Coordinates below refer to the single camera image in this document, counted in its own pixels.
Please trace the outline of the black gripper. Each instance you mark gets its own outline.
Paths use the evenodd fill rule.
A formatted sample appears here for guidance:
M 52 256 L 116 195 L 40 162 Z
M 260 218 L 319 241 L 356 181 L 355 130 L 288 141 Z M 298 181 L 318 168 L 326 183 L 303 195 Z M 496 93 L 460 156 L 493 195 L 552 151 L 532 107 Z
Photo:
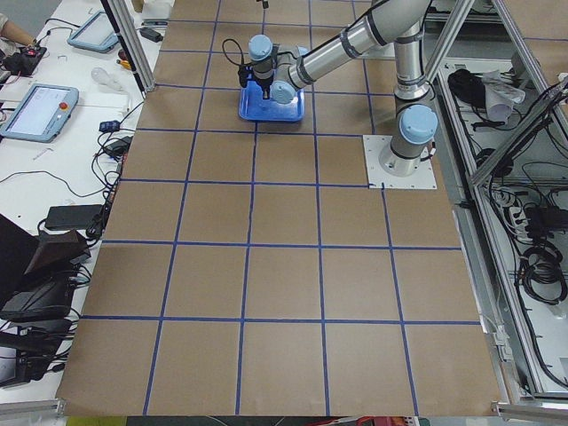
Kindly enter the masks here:
M 267 79 L 256 79 L 257 85 L 261 88 L 262 91 L 262 99 L 268 100 L 271 97 L 271 86 L 273 83 L 273 78 Z

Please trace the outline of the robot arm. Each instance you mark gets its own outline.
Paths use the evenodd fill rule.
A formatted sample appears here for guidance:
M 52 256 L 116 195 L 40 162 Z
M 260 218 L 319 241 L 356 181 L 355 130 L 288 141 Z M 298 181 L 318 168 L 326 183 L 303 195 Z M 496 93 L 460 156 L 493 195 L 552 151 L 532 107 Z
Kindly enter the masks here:
M 413 159 L 413 148 L 424 141 L 406 126 L 430 92 L 422 64 L 422 23 L 426 1 L 374 1 L 349 26 L 312 50 L 275 43 L 268 35 L 253 35 L 241 54 L 239 115 L 255 122 L 297 122 L 304 116 L 304 88 L 315 84 L 351 60 L 375 47 L 394 46 L 398 128 L 391 152 Z

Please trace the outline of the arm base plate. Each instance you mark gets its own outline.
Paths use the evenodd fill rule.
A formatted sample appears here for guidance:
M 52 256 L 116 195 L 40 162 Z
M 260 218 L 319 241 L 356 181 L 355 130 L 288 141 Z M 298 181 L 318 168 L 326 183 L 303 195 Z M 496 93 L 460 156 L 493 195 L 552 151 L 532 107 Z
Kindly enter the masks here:
M 370 189 L 436 190 L 437 182 L 428 150 L 407 160 L 391 151 L 391 136 L 363 135 L 367 185 Z

